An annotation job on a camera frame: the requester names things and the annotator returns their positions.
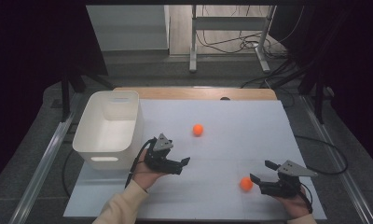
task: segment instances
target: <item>dark background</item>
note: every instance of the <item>dark background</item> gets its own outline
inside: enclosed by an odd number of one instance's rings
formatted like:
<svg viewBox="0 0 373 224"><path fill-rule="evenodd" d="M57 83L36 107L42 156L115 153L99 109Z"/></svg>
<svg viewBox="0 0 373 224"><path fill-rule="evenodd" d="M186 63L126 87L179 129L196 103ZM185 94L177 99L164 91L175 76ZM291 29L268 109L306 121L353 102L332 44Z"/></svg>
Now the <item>dark background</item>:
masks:
<svg viewBox="0 0 373 224"><path fill-rule="evenodd" d="M82 75L76 66L106 75L85 6L0 3L0 173L35 120L44 90L64 73Z"/></svg>
<svg viewBox="0 0 373 224"><path fill-rule="evenodd" d="M331 105L373 159L373 1L353 2L305 7L297 28L283 44L303 67L314 60L340 11L349 11L319 69L334 92ZM277 9L269 34L282 40L295 28L302 7Z"/></svg>

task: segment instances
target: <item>table leg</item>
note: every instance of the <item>table leg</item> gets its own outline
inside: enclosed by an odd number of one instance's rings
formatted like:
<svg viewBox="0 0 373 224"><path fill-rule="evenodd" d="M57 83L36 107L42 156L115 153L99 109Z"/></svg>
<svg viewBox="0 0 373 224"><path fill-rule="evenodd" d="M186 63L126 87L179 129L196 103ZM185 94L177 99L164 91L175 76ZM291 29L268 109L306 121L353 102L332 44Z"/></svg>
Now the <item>table leg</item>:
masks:
<svg viewBox="0 0 373 224"><path fill-rule="evenodd" d="M192 6L192 43L190 45L189 72L195 73L197 70L197 49L196 49L196 5Z"/></svg>
<svg viewBox="0 0 373 224"><path fill-rule="evenodd" d="M268 15L266 16L265 25L262 29L262 34L261 34L261 37L259 38L259 43L256 45L256 48L255 48L256 57L258 58L264 73L270 72L268 62L266 61L265 54L263 53L263 47L265 44L266 36L268 35L271 19L273 18L274 8L275 6L269 7L269 12L268 12Z"/></svg>

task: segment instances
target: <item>black cable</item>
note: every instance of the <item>black cable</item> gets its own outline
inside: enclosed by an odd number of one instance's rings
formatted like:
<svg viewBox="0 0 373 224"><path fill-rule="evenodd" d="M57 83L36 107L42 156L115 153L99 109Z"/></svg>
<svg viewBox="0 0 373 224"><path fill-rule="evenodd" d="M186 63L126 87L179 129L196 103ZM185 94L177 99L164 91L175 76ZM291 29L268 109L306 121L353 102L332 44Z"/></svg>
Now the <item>black cable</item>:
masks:
<svg viewBox="0 0 373 224"><path fill-rule="evenodd" d="M290 72L292 70L295 69L295 67L297 66L296 63L294 63L294 66L288 68L287 70L284 71L284 69L282 69L282 71L280 71L276 76L280 75L280 74L285 74L287 72ZM271 84L269 84L269 80L270 79L274 79L274 78L283 78L283 77L275 77L275 76L272 76L272 77L267 77L260 85L259 85L259 88L263 88L264 84L266 84L270 89L274 90L275 88L272 88Z"/></svg>
<svg viewBox="0 0 373 224"><path fill-rule="evenodd" d="M207 7L206 7L205 5L203 5L203 6L201 7L201 16L204 17L204 9L206 10L207 15L210 16L209 11L207 10ZM207 44L206 35L205 35L205 33L204 33L204 30L203 30L203 40L204 40L204 43Z"/></svg>
<svg viewBox="0 0 373 224"><path fill-rule="evenodd" d="M250 83L253 83L255 81L258 81L260 79L264 79L264 78L268 78L268 77L274 77L274 76L278 76L282 73L282 71L292 62L291 59L287 59L284 63L282 63L278 68L276 68L275 70L271 71L270 74L266 77L257 77L257 78L254 78L252 80L249 80L249 81L246 81L244 82L241 86L240 86L240 89L244 88L246 85L250 84Z"/></svg>
<svg viewBox="0 0 373 224"><path fill-rule="evenodd" d="M308 197L306 197L306 195L300 190L297 191L297 195L299 195L300 198L302 198L302 200L305 202L306 206L308 207L309 213L311 214L312 213L312 202L310 202Z"/></svg>
<svg viewBox="0 0 373 224"><path fill-rule="evenodd" d="M247 12L245 13L245 16L248 16L248 12L250 11L250 6L247 8Z"/></svg>
<svg viewBox="0 0 373 224"><path fill-rule="evenodd" d="M206 43L206 45L217 45L217 44L223 44L223 43L227 43L227 42L230 42L230 41L233 41L233 40L239 40L239 39L248 38L248 37L252 37L252 36L259 37L258 35L260 35L260 34L261 33L256 33L254 35L239 36L239 37L236 37L236 38L233 38L233 39L214 42L214 43L207 43L206 41L204 41L204 42Z"/></svg>
<svg viewBox="0 0 373 224"><path fill-rule="evenodd" d="M279 88L279 89L282 90L282 91L285 91L289 96L291 96L291 99L292 99L291 105L283 105L283 108L286 109L286 108L294 106L295 105L294 95L291 92L287 91L286 89L283 89L283 88Z"/></svg>
<svg viewBox="0 0 373 224"><path fill-rule="evenodd" d="M155 140L156 140L155 138L149 139L141 147L140 151L138 152L137 157L134 159L133 165L131 166L131 170L129 171L128 179L126 180L126 183L125 183L125 188L128 187L129 183L131 182L131 178L134 175L134 170L135 170L137 164L139 163L139 159L140 159L141 153L143 153L145 147L148 146L148 144L152 144Z"/></svg>
<svg viewBox="0 0 373 224"><path fill-rule="evenodd" d="M200 42L204 47L211 48L211 49L216 49L216 50L219 50L219 51L221 51L221 52L223 52L223 53L237 53L237 52L240 52L240 51L244 50L244 49L238 49L238 50L235 50L235 51L225 51L225 50L218 49L218 48L213 47L213 46L210 46L210 45L205 45L205 44L203 44L203 43L200 41L200 38L199 38L199 35L198 35L198 34L196 34L196 37L198 38L199 42Z"/></svg>
<svg viewBox="0 0 373 224"><path fill-rule="evenodd" d="M232 15L230 15L231 17L237 12L237 9L238 9L239 6L236 6L236 9L235 11L232 13Z"/></svg>
<svg viewBox="0 0 373 224"><path fill-rule="evenodd" d="M67 195L68 198L71 197L71 194L70 194L70 192L68 191L67 186L66 186L66 184L65 184L65 168L66 168L66 166L67 166L67 162L68 162L68 160L70 159L70 156L71 156L71 154L73 154L73 152L74 152L74 151L71 149L70 152L68 153L67 158L65 159L64 164L63 164L63 167L62 167L62 187L63 187L64 192L65 192L65 194Z"/></svg>
<svg viewBox="0 0 373 224"><path fill-rule="evenodd" d="M302 184L302 183L300 183L301 185L303 185L306 189L307 189L307 191L309 192L309 194L310 194L310 196L311 196L311 200L309 201L309 199L308 199L308 197L306 196L306 194L304 194L301 190L300 190L300 188L299 189L297 189L297 188L295 188L295 186L294 185L292 185L291 183L289 183L288 181L286 181L286 180L281 180L283 183L285 183L289 188L291 188L297 195L299 195L299 197L303 200L303 202L306 204L306 207L308 208L308 210L309 210L309 213L311 214L312 213L312 195L311 195L311 191L309 190L309 188L306 186L306 185L304 185L304 184Z"/></svg>
<svg viewBox="0 0 373 224"><path fill-rule="evenodd" d="M310 194L310 196L311 196L311 199L310 199L310 202L311 202L311 204L312 204L312 194L311 194L311 191L310 191L310 189L305 185L305 184L303 184L303 183L300 183L303 187L305 187L305 189L309 192L309 194Z"/></svg>
<svg viewBox="0 0 373 224"><path fill-rule="evenodd" d="M338 172L333 172L333 173L329 173L329 172L326 172L326 171L322 171L322 170L319 170L317 168L314 168L314 167L311 167L311 166L306 166L306 168L310 169L310 170L313 170L314 172L316 173L319 173L319 174L322 174L322 175L341 175L343 174L344 172L346 172L346 170L349 168L349 162L347 161L347 157L343 154L343 152L340 151L340 149L338 149L338 147L330 144L330 143L327 143L325 141L321 141L319 139L315 139L315 138L310 138L310 137L306 137L306 136L300 136L300 135L295 135L296 138L300 138L300 139L306 139L306 140L310 140L310 141L315 141L315 142L319 142L319 143L322 143L322 144L325 144L329 147L332 147L334 148L337 153L340 155L340 157L342 158L343 162L344 162L344 167L342 170L338 171Z"/></svg>
<svg viewBox="0 0 373 224"><path fill-rule="evenodd" d="M273 54L269 49L271 47L271 43L270 41L268 40L269 42L269 45L262 48L263 49L263 53L265 54L266 57L270 58L270 59L287 59L287 58L290 58L292 57L290 54L288 53L277 53L276 55Z"/></svg>

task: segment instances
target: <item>wire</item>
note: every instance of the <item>wire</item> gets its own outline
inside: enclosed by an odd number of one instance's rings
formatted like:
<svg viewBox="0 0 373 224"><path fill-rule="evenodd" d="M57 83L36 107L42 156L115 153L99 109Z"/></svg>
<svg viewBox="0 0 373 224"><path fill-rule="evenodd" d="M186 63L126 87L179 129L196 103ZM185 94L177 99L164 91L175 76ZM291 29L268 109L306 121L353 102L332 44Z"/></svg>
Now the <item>wire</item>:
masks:
<svg viewBox="0 0 373 224"><path fill-rule="evenodd" d="M292 63L292 60L289 58L287 59L285 62L283 62L278 68L276 68L275 70L271 71L270 74L266 77L258 77L258 78L254 78L252 80L249 80L249 81L246 81L244 82L241 86L240 86L240 89L244 88L246 85L250 84L250 83L253 83L253 82L256 82L260 79L264 79L264 78L269 78L269 77L274 77L274 76L278 76L280 74L282 74L283 70L289 65Z"/></svg>
<svg viewBox="0 0 373 224"><path fill-rule="evenodd" d="M67 188L67 186L66 186L66 184L65 184L65 168L66 168L66 166L67 166L67 162L68 162L68 160L70 159L70 156L71 156L71 154L73 154L73 152L74 152L74 151L71 149L70 152L68 153L67 158L65 159L64 164L63 164L63 167L62 167L62 187L63 187L64 192L65 192L65 194L67 195L68 198L71 197L71 194L70 194L70 192L68 191L68 188Z"/></svg>
<svg viewBox="0 0 373 224"><path fill-rule="evenodd" d="M270 59L287 59L287 58L292 57L292 55L290 55L288 53L272 53L269 49L270 48L262 48L265 56L270 58Z"/></svg>
<svg viewBox="0 0 373 224"><path fill-rule="evenodd" d="M310 196L311 196L311 199L310 199L310 202L311 202L311 204L312 204L312 194L311 194L311 191L310 191L310 189L305 185L305 184L303 184L303 183L300 183L303 187L305 187L305 189L309 192L309 194L310 194Z"/></svg>
<svg viewBox="0 0 373 224"><path fill-rule="evenodd" d="M232 13L232 15L230 15L231 17L237 12L237 9L238 9L239 6L236 6L236 9L235 11Z"/></svg>
<svg viewBox="0 0 373 224"><path fill-rule="evenodd" d="M196 34L196 37L198 38L199 42L206 48L211 48L211 49L216 49L216 50L219 50L221 52L224 52L224 53L237 53L237 52L240 52L242 50L244 50L244 48L240 48L238 50L235 50L235 51L225 51L225 50L222 50L222 49L219 49L219 48L216 48L216 47L213 47L213 46L210 46L210 45L205 45L203 44L201 41L200 41L200 38L199 38L199 35Z"/></svg>
<svg viewBox="0 0 373 224"><path fill-rule="evenodd" d="M311 214L312 213L312 202L309 201L308 197L306 197L306 195L302 191L300 191L300 189L297 191L297 195L299 195L302 198L302 200L305 202L306 206L308 207L309 213Z"/></svg>
<svg viewBox="0 0 373 224"><path fill-rule="evenodd" d="M138 152L137 157L134 159L133 165L131 166L131 170L129 171L128 179L126 180L126 183L125 183L125 188L128 187L129 183L131 182L131 178L132 178L133 175L134 175L133 172L134 172L134 170L135 170L135 168L136 168L136 165L137 165L138 163L140 163L140 162L139 162L139 159L140 159L140 156L141 156L141 154L143 153L145 147L148 146L148 144L152 144L155 140L156 140L155 138L149 139L149 140L146 141L146 142L144 143L144 145L141 147L140 151Z"/></svg>
<svg viewBox="0 0 373 224"><path fill-rule="evenodd" d="M289 72L289 71L292 71L295 67L297 66L297 64L296 63L294 63L294 66L292 66L291 68L289 68L289 69L287 69L287 70L285 70L284 71L284 69L286 68L286 67L282 67L282 69L281 69L281 71L279 71L278 72L278 74L276 74L275 76L278 76L278 75L280 75L280 74L284 74L284 73L287 73L287 72ZM276 78L275 76L271 76L271 77L267 77L260 85L259 85L259 88L263 88L263 86L264 86L264 84L266 84L270 89L272 89L273 90L273 88L270 86L270 84L269 84L269 80L270 79L274 79L274 78Z"/></svg>
<svg viewBox="0 0 373 224"><path fill-rule="evenodd" d="M227 42L230 42L230 41L234 41L234 40L239 40L241 38L248 38L248 37L252 37L252 36L255 36L255 37L259 37L261 33L256 33L254 35L245 35L245 36L239 36L239 37L236 37L236 38L233 38L233 39L229 39L229 40L224 40L224 41L219 41L219 42L214 42L214 43L207 43L205 42L207 45L217 45L217 44L223 44L223 43L227 43Z"/></svg>
<svg viewBox="0 0 373 224"><path fill-rule="evenodd" d="M279 88L279 89L282 90L282 91L285 91L289 96L291 96L291 99L292 99L291 105L283 105L283 108L286 109L286 108L290 108L290 107L294 106L295 105L294 95L291 92L287 91L286 89L283 89L283 88Z"/></svg>
<svg viewBox="0 0 373 224"><path fill-rule="evenodd" d="M300 138L300 139L305 139L305 140L310 140L310 141L314 141L314 142L318 142L318 143L322 143L322 144L325 144L329 147L332 147L334 148L337 153L340 155L340 157L342 158L343 162L344 162L344 167L343 169L341 169L340 171L338 172L333 172L333 173L329 173L329 172L326 172L326 171L322 171L322 170L319 170L317 168L314 168L314 167L311 167L311 166L306 166L306 168L310 169L310 170L313 170L314 172L317 172L319 174L322 174L322 175L341 175L343 174L344 172L347 171L347 169L349 168L349 162L347 161L347 157L340 151L340 149L330 143L327 143L325 141L321 141L319 139L315 139L315 138L310 138L310 137L306 137L306 136L300 136L300 135L295 135L296 138Z"/></svg>

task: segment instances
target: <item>cable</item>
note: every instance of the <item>cable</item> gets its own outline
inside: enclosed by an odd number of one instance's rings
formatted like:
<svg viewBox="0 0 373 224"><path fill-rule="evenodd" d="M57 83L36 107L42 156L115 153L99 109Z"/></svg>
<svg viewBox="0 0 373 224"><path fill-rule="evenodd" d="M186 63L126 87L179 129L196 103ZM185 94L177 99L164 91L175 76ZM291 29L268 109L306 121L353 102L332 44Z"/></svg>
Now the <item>cable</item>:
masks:
<svg viewBox="0 0 373 224"><path fill-rule="evenodd" d="M322 143L322 144L325 144L325 145L327 145L329 147L334 148L337 151L337 153L340 155L340 157L342 158L342 160L344 162L343 169L340 170L340 171L338 171L338 172L333 172L333 173L322 171L322 170L319 170L319 169L311 167L311 166L306 166L306 168L308 168L310 170L313 170L314 172L317 172L317 173L322 174L322 175L341 175L344 172L346 172L347 169L349 168L349 162L347 161L347 157L340 151L340 149L338 149L338 147L336 147L336 146L334 146L334 145L332 145L330 143L327 143L325 141L321 141L319 139L315 139L315 138L310 138L310 137L300 136L300 135L295 135L295 137L296 138L300 138L300 139L306 139L306 140L314 141L314 142L319 142L319 143Z"/></svg>
<svg viewBox="0 0 373 224"><path fill-rule="evenodd" d="M282 91L285 91L288 95L291 96L291 99L292 99L292 103L291 103L291 105L283 105L283 108L286 109L286 108L289 108L289 107L294 106L294 105L295 105L295 98L294 98L294 95L293 95L291 92L287 91L286 89L283 89L283 88L279 88L279 89L282 90Z"/></svg>
<svg viewBox="0 0 373 224"><path fill-rule="evenodd" d="M258 77L258 78L254 78L252 80L249 80L249 81L246 81L244 82L241 86L240 86L240 89L244 88L246 85L250 84L250 83L253 83L255 81L258 81L260 79L264 79L264 78L269 78L269 77L274 77L274 76L278 76L282 73L282 71L289 65L291 64L292 60L291 59L287 59L285 62L283 62L278 68L276 68L275 70L271 71L270 74L266 77Z"/></svg>
<svg viewBox="0 0 373 224"><path fill-rule="evenodd" d="M311 199L310 199L310 202L311 202L311 204L312 204L312 194L311 194L311 191L310 191L310 189L305 185L305 184L303 184L303 183L300 183L303 187L305 187L305 189L309 192L309 194L310 194L310 196L311 196Z"/></svg>
<svg viewBox="0 0 373 224"><path fill-rule="evenodd" d="M238 50L235 50L235 51L225 51L225 50L222 50L222 49L219 49L219 48L216 48L216 47L210 46L210 45L205 45L205 44L203 44L203 43L200 41L200 38L199 38L199 35L198 35L198 34L196 34L196 37L198 38L199 42L200 42L204 47L206 47L206 48L211 48L211 49L216 49L216 50L219 50L219 51L224 52L224 53L237 53L237 52L240 52L240 51L244 50L243 48L241 48L241 49L238 49Z"/></svg>
<svg viewBox="0 0 373 224"><path fill-rule="evenodd" d="M262 48L265 56L270 58L270 59L287 59L287 58L292 57L292 55L290 55L288 53L272 53L269 49L270 48L267 48L267 49Z"/></svg>
<svg viewBox="0 0 373 224"><path fill-rule="evenodd" d="M306 196L306 194L304 194L300 188L297 189L294 185L292 185L291 183L289 183L288 181L282 179L281 180L284 184L286 184L289 188L291 188L302 200L303 202L306 204L306 207L308 208L309 210L309 213L311 214L312 213L312 195L311 195L311 191L309 190L309 188L304 185L303 183L300 183L303 187L305 187L307 189L307 191L309 192L310 196L311 196L311 200L309 201L308 197Z"/></svg>
<svg viewBox="0 0 373 224"><path fill-rule="evenodd" d="M71 194L70 194L70 192L68 191L67 186L66 186L66 184L65 184L65 168L66 168L66 166L67 166L67 162L68 162L68 160L70 159L70 156L71 156L71 154L73 154L73 152L74 152L74 151L71 149L70 152L68 153L68 155L67 155L67 157L66 157L66 159L65 159L65 161L64 161L63 167L62 167L62 187L63 187L64 192L65 192L65 194L67 195L68 198L71 197Z"/></svg>
<svg viewBox="0 0 373 224"><path fill-rule="evenodd" d="M280 74L284 74L284 73L287 73L287 72L289 72L289 71L292 71L295 67L297 66L297 64L296 63L294 63L294 66L292 66L291 68L289 68L289 69L287 69L287 70L285 70L284 71L284 69L286 68L286 67L283 67L282 69L281 69L281 71L278 71L278 74L276 74L275 76L278 76L278 75L280 75ZM272 89L273 90L273 88L269 85L269 80L270 79L274 79L274 78L278 78L278 77L275 77L275 76L271 76L271 77L267 77L260 85L259 85L259 88L263 88L263 86L264 86L264 84L266 84L270 89Z"/></svg>
<svg viewBox="0 0 373 224"><path fill-rule="evenodd" d="M125 188L128 187L129 183L131 182L131 178L132 178L133 175L134 175L134 170L135 170L135 168L136 168L136 165L139 163L138 160L140 159L140 156L141 156L141 154L143 153L145 147L148 146L148 144L152 144L154 141L155 141L155 138L149 139L149 140L146 141L146 142L144 143L144 145L141 147L140 151L138 152L137 157L134 159L133 165L131 166L131 170L129 171L128 179L126 180L126 183L125 183Z"/></svg>
<svg viewBox="0 0 373 224"><path fill-rule="evenodd" d="M237 9L238 9L238 8L236 7L236 10L232 13L231 16L233 16L233 15L236 13ZM207 12L207 15L210 15L209 12L208 12L208 10L207 10L207 6L204 5L204 6L202 6L202 8L201 8L201 16L202 16L202 17L204 16L204 10ZM249 10L250 10L250 6L248 6L248 8L247 8L247 12L246 12L246 15L245 15L245 16L248 16L248 12L249 12ZM205 36L205 31L204 31L204 30L202 30L202 34L203 34L203 41L204 41L204 44L202 43L202 41L200 41L200 37L199 37L199 35L198 35L198 34L196 34L196 35L197 35L197 38L198 38L199 42L200 42L204 47L206 47L206 48L211 48L211 49L216 49L216 50L221 51L221 52L224 52L224 53L237 53L237 52L242 51L243 49L254 49L254 48L256 48L256 46L254 46L254 44L257 44L258 42L257 42L257 41L246 41L246 38L248 38L248 37L253 37L253 36L255 36L255 37L259 37L259 35L261 34L261 32L260 32L260 33L256 33L256 34L254 34L254 35L242 36L242 31L240 31L240 33L239 33L239 37L237 37L237 38L232 38L232 39L229 39L229 40L220 41L220 42L214 42L214 43L208 43L208 42L207 42L207 40L206 40L206 36ZM213 46L212 46L212 45L217 45L217 44L227 43L227 42L234 41L234 40L241 40L241 41L242 41L241 44L240 44L240 49L235 50L235 51L225 51L225 50L222 50L222 49L219 49L219 48L216 48L216 47L213 47Z"/></svg>

